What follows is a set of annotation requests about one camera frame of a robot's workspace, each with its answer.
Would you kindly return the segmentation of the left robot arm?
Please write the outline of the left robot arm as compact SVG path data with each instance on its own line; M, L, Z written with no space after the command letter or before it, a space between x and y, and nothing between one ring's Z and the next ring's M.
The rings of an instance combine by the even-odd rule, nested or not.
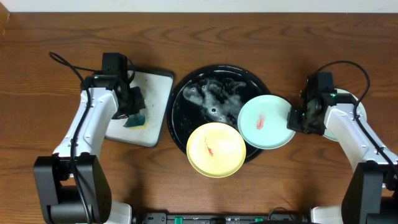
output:
M34 178L45 223L132 223L132 207L112 198L99 162L106 130L125 106L143 109L139 87L110 75L86 77L70 128Z

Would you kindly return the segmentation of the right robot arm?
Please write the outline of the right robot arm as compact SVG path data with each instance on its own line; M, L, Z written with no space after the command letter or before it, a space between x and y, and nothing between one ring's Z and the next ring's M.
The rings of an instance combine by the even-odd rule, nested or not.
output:
M331 132L354 174L341 205L315 207L314 223L397 223L397 155L364 120L349 93L305 93L290 110L288 128L305 134Z

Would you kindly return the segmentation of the green yellow sponge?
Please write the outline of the green yellow sponge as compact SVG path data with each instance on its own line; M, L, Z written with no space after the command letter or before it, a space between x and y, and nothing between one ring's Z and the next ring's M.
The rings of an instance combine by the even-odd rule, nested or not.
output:
M144 112L138 114L132 114L126 120L124 124L125 128L128 129L144 129L147 125L146 116Z

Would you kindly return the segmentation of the mint plate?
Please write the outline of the mint plate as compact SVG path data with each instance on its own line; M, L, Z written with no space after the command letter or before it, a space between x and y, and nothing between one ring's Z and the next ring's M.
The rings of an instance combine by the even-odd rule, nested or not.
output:
M245 103L239 112L239 133L248 144L258 149L282 147L295 135L295 131L287 128L291 107L279 96L257 96Z
M343 90L343 89L340 89L340 88L335 88L335 90L336 90L337 93L350 94L350 95L352 95L354 97L355 100L358 100L358 98L356 96L354 96L352 93L350 93L350 92L348 92L346 90ZM359 104L359 106L357 108L357 112L359 112L359 115L361 116L362 119L364 119L365 121L368 120L365 107L364 107L364 105L362 103ZM348 116L352 120L354 120L353 111L352 110L349 112ZM325 129L323 137L325 137L325 138L327 138L329 140L332 140L332 141L336 141L336 142L338 141L337 138L335 137L335 135L329 129Z

